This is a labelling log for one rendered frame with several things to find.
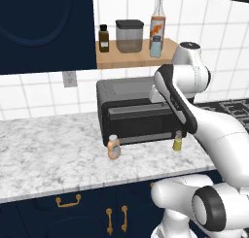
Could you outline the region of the navy drawer front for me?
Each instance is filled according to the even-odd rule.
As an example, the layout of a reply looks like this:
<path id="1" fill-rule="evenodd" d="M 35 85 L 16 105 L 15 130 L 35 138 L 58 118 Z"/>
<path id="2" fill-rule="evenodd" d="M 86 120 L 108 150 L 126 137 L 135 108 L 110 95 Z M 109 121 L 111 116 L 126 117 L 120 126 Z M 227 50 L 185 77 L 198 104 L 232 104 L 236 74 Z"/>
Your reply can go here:
<path id="1" fill-rule="evenodd" d="M 63 203 L 74 202 L 76 194 L 81 194 L 82 199 L 79 205 L 71 208 L 58 208 L 55 199 L 60 197 Z M 107 208 L 115 204 L 115 190 L 112 187 L 101 187 L 95 189 L 88 189 L 76 192 L 68 192 L 62 194 L 55 194 L 51 196 L 44 196 L 38 198 L 31 198 L 23 200 L 18 203 L 18 208 L 28 213 L 31 211 L 39 211 L 42 213 L 55 212 L 57 210 L 65 209 L 91 209 L 91 208 Z"/>

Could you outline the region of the black toaster oven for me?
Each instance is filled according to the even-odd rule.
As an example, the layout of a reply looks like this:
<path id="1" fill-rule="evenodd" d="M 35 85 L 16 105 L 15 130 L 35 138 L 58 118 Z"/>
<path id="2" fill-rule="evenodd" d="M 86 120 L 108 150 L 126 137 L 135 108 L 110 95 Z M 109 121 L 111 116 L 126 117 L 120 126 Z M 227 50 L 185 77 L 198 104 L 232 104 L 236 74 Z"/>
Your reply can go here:
<path id="1" fill-rule="evenodd" d="M 100 80 L 96 83 L 97 109 L 103 145 L 117 135 L 122 145 L 174 139 L 180 120 L 166 103 L 152 103 L 152 77 Z"/>

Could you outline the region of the pale blue shaker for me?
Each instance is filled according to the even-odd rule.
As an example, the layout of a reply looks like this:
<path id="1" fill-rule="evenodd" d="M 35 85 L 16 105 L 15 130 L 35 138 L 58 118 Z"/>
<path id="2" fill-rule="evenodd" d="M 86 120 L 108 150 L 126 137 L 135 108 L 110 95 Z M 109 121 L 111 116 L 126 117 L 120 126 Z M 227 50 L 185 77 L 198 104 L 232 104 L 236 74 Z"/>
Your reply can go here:
<path id="1" fill-rule="evenodd" d="M 160 57 L 160 53 L 161 53 L 161 36 L 155 35 L 153 37 L 153 41 L 151 44 L 150 56 Z"/>

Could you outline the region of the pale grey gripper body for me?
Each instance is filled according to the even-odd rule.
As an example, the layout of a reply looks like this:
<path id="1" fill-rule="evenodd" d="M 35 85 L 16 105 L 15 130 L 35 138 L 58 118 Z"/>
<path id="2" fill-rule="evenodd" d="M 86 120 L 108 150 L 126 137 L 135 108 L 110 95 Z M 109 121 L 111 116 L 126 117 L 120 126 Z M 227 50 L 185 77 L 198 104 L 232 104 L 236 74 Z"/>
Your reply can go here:
<path id="1" fill-rule="evenodd" d="M 158 92 L 155 85 L 152 85 L 150 93 L 149 93 L 149 99 L 152 103 L 163 103 L 165 102 L 164 97 Z"/>

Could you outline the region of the black hob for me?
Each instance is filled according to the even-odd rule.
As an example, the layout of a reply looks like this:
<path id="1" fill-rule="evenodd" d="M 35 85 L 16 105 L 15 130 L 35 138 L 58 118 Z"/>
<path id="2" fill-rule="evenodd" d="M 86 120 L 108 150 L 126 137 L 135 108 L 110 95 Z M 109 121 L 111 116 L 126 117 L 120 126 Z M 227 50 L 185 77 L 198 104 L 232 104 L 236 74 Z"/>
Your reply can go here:
<path id="1" fill-rule="evenodd" d="M 213 112 L 229 114 L 236 118 L 249 133 L 249 98 L 206 103 L 196 103 L 196 106 Z"/>

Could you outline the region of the tall orange label bottle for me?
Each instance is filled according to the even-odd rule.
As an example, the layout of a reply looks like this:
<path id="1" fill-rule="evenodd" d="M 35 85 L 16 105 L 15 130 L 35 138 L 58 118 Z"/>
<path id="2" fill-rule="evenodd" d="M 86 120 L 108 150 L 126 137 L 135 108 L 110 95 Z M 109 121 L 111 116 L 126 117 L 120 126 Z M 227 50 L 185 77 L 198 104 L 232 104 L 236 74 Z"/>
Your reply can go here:
<path id="1" fill-rule="evenodd" d="M 163 44 L 165 29 L 165 14 L 163 10 L 163 0 L 157 0 L 157 5 L 154 13 L 151 16 L 150 24 L 150 42 L 153 39 L 160 41 Z"/>

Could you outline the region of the grey wall socket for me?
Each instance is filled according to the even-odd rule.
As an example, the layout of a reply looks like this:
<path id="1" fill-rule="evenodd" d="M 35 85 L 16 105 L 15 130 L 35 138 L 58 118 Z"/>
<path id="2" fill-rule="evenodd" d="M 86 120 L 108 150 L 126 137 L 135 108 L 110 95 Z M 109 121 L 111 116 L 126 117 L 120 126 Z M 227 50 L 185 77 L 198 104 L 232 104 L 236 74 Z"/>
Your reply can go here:
<path id="1" fill-rule="evenodd" d="M 75 71 L 64 71 L 62 73 L 63 84 L 65 87 L 77 87 L 77 74 Z"/>

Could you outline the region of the dark brown bottle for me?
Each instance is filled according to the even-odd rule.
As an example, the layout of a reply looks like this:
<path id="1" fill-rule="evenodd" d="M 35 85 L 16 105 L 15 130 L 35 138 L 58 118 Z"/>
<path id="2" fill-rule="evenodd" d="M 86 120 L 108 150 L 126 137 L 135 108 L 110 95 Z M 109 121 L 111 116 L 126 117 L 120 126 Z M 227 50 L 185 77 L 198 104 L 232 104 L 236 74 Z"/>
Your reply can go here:
<path id="1" fill-rule="evenodd" d="M 99 50 L 101 52 L 108 52 L 109 51 L 109 32 L 107 30 L 106 24 L 101 24 L 99 26 L 98 38 L 99 38 Z"/>

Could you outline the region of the orange condiment bottle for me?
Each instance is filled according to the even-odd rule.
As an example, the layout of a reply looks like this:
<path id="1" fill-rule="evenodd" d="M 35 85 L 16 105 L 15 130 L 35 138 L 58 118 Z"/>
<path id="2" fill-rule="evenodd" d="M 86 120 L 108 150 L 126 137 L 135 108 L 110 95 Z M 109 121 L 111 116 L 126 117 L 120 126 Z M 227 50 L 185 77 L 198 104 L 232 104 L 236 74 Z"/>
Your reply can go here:
<path id="1" fill-rule="evenodd" d="M 107 148 L 108 156 L 110 159 L 117 159 L 121 155 L 120 140 L 116 134 L 112 134 L 109 136 Z"/>

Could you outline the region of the navy wall cabinet door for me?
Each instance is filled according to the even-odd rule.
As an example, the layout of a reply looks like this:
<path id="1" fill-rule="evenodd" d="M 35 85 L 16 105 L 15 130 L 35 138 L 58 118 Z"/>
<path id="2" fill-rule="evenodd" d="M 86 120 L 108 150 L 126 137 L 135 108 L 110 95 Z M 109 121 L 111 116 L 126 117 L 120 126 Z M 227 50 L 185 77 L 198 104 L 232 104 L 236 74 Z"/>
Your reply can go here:
<path id="1" fill-rule="evenodd" d="M 95 67 L 93 0 L 0 0 L 0 75 Z"/>

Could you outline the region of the navy base cabinet door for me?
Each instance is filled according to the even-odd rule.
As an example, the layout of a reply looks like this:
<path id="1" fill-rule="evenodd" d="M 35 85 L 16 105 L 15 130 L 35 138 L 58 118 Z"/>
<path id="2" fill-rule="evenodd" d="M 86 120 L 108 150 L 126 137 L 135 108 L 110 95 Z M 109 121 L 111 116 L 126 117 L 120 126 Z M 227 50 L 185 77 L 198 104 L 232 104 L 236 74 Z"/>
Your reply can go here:
<path id="1" fill-rule="evenodd" d="M 116 238 L 113 230 L 92 217 L 45 220 L 40 216 L 22 216 L 30 238 Z"/>
<path id="2" fill-rule="evenodd" d="M 150 181 L 121 185 L 116 190 L 117 238 L 151 238 L 153 230 L 160 224 L 164 209 L 157 207 L 151 198 Z M 127 206 L 127 230 L 122 231 Z"/>

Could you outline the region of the grey canister with black lid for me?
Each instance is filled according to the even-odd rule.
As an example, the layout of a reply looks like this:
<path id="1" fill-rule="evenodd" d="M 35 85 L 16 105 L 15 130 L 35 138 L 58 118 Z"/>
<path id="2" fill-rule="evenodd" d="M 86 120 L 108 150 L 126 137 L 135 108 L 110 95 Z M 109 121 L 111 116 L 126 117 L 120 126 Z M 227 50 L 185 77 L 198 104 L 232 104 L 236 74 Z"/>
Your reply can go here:
<path id="1" fill-rule="evenodd" d="M 139 19 L 116 20 L 116 45 L 122 53 L 141 52 L 144 23 Z"/>

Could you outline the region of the wooden shelf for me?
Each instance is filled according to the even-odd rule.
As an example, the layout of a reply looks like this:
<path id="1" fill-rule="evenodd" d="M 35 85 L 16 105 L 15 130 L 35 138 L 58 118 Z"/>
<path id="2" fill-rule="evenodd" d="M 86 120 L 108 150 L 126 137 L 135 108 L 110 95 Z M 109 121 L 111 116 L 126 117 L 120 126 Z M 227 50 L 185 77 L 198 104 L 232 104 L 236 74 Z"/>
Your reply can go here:
<path id="1" fill-rule="evenodd" d="M 100 52 L 98 43 L 95 43 L 96 66 L 98 69 L 151 67 L 170 64 L 173 54 L 178 47 L 174 41 L 166 38 L 160 57 L 151 57 L 149 51 L 149 40 L 143 41 L 142 51 L 134 53 L 121 53 L 115 41 L 109 42 L 109 51 Z"/>

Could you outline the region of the yellow shaker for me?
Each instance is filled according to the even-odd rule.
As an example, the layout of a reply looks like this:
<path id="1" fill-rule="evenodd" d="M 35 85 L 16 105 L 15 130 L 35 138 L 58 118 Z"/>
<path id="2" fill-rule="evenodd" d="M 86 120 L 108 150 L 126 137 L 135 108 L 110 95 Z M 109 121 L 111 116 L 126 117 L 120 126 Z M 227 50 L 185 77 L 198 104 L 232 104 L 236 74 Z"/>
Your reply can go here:
<path id="1" fill-rule="evenodd" d="M 175 133 L 175 138 L 174 138 L 174 142 L 173 142 L 172 149 L 173 149 L 175 152 L 180 152 L 180 151 L 181 151 L 181 148 L 182 148 L 182 131 L 181 131 L 181 130 L 178 130 L 178 131 Z"/>

